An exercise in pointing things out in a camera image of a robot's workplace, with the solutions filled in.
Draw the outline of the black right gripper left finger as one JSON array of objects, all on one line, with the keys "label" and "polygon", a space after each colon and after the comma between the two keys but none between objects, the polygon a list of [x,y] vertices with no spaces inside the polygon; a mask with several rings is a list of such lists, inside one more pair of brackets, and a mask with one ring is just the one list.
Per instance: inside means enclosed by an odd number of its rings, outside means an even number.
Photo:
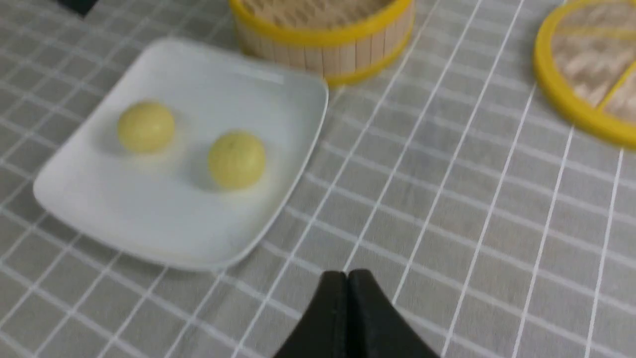
[{"label": "black right gripper left finger", "polygon": [[326,270],[295,328],[275,358],[345,358],[347,275]]}]

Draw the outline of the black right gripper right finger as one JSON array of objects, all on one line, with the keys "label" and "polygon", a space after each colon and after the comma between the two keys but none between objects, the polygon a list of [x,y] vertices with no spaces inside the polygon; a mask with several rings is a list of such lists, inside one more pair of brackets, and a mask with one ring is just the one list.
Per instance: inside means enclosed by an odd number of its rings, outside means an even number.
[{"label": "black right gripper right finger", "polygon": [[386,297],[372,272],[347,278],[348,358],[437,358]]}]

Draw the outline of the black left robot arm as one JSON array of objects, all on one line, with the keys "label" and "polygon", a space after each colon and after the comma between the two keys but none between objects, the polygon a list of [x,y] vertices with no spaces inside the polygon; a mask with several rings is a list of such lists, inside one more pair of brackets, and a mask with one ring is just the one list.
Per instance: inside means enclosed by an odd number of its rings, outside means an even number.
[{"label": "black left robot arm", "polygon": [[84,18],[98,3],[98,0],[57,0],[56,2],[71,13]]}]

